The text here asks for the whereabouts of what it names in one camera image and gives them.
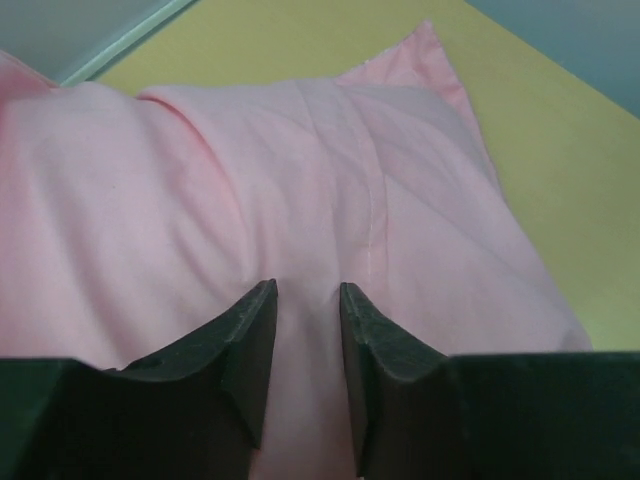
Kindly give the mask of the plain pink pillow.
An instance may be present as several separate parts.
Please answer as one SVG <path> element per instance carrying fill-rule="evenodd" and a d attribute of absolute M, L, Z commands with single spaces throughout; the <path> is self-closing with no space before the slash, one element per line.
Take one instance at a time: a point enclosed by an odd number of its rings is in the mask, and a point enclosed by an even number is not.
<path fill-rule="evenodd" d="M 263 279 L 255 479 L 355 475 L 338 288 L 445 354 L 590 339 L 504 198 L 430 23 L 336 76 L 62 88 L 1 59 L 1 351 L 121 367 Z"/>

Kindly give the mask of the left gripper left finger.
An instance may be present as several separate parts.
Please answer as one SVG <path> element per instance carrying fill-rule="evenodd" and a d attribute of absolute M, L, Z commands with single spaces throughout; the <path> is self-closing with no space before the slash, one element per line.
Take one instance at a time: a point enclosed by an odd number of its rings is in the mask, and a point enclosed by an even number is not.
<path fill-rule="evenodd" d="M 107 479 L 245 479 L 261 445 L 278 313 L 275 280 L 109 375 Z"/>

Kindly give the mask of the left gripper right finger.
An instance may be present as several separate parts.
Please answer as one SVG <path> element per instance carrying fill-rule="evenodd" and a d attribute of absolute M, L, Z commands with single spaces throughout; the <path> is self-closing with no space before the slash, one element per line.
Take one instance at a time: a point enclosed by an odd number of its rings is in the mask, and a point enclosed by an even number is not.
<path fill-rule="evenodd" d="M 364 479 L 457 479 L 460 413 L 446 356 L 340 286 L 353 451 Z"/>

